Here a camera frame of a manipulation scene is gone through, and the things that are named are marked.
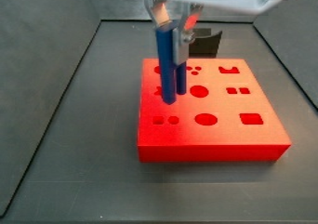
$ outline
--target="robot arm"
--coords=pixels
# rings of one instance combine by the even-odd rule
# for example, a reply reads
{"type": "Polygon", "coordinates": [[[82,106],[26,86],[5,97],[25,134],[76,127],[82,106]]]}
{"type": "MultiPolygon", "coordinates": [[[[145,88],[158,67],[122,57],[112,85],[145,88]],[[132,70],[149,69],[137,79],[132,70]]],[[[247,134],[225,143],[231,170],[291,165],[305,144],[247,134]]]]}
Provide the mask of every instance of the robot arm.
{"type": "Polygon", "coordinates": [[[194,39],[192,29],[202,5],[256,15],[273,7],[281,0],[169,0],[182,4],[182,16],[178,20],[169,19],[165,1],[145,0],[145,9],[156,25],[162,102],[172,104],[176,100],[176,94],[182,95],[185,93],[188,44],[194,39]]]}

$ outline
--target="shape sorting board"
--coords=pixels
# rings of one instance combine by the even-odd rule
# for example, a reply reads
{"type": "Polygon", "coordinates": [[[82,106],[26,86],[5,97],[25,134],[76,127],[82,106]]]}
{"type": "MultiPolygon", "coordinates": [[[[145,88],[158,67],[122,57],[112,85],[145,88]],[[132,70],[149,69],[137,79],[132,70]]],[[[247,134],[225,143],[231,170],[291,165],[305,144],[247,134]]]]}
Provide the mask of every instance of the shape sorting board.
{"type": "Polygon", "coordinates": [[[273,161],[291,146],[243,59],[188,59],[186,92],[161,101],[157,59],[144,59],[140,162],[273,161]]]}

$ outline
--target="red block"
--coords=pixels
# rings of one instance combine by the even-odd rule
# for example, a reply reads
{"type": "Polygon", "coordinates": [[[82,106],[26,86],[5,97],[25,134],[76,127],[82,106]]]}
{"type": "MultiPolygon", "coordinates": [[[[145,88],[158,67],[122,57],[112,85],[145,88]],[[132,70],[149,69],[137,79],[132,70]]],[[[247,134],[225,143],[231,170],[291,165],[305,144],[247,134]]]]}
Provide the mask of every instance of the red block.
{"type": "Polygon", "coordinates": [[[161,101],[157,59],[144,59],[141,162],[273,161],[291,141],[243,59],[189,59],[186,92],[161,101]]]}

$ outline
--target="circular hole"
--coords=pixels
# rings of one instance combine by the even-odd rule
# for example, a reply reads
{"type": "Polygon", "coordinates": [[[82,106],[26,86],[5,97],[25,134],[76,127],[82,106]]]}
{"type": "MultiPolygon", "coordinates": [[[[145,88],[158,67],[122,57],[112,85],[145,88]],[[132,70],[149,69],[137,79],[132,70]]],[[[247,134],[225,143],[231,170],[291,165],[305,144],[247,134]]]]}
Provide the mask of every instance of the circular hole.
{"type": "Polygon", "coordinates": [[[198,125],[213,125],[217,122],[217,118],[212,114],[201,113],[194,116],[194,122],[198,125]]]}
{"type": "Polygon", "coordinates": [[[153,71],[160,74],[160,67],[158,67],[158,66],[154,66],[154,67],[153,67],[153,71]]]}
{"type": "Polygon", "coordinates": [[[168,118],[168,123],[172,124],[172,125],[178,124],[178,117],[176,117],[176,116],[169,116],[169,118],[168,118]]]}
{"type": "Polygon", "coordinates": [[[208,95],[208,90],[204,86],[192,86],[189,93],[196,98],[204,98],[208,95]]]}

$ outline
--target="hole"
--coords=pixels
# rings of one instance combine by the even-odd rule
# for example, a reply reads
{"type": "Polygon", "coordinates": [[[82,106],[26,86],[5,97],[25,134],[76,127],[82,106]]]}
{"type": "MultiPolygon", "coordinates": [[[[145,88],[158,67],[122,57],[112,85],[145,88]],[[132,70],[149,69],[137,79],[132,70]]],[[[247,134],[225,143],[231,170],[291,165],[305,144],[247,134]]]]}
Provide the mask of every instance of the hole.
{"type": "Polygon", "coordinates": [[[154,67],[153,67],[153,71],[160,74],[160,67],[158,67],[158,66],[154,66],[154,67]]]}
{"type": "Polygon", "coordinates": [[[240,92],[240,94],[251,94],[251,91],[247,87],[240,87],[239,92],[240,92]]]}
{"type": "Polygon", "coordinates": [[[153,125],[161,125],[164,123],[164,117],[162,116],[153,116],[152,117],[152,124],[153,125]]]}
{"type": "Polygon", "coordinates": [[[162,94],[162,88],[157,86],[156,91],[153,92],[153,95],[161,95],[161,94],[162,94]]]}
{"type": "Polygon", "coordinates": [[[257,113],[240,113],[239,117],[244,125],[263,125],[263,120],[257,113]]]}
{"type": "Polygon", "coordinates": [[[189,93],[196,98],[204,98],[208,95],[208,90],[204,86],[192,86],[189,93]]]}
{"type": "Polygon", "coordinates": [[[218,71],[220,71],[220,73],[239,73],[239,69],[237,69],[237,67],[232,67],[232,69],[224,69],[221,66],[218,67],[218,71]]]}
{"type": "Polygon", "coordinates": [[[237,91],[233,87],[225,87],[227,94],[236,94],[237,91]]]}
{"type": "Polygon", "coordinates": [[[217,118],[212,114],[201,113],[194,116],[194,122],[198,125],[213,125],[217,122],[217,118]]]}
{"type": "Polygon", "coordinates": [[[176,117],[176,116],[169,116],[169,118],[168,118],[168,123],[172,124],[172,125],[178,124],[178,117],[176,117]]]}

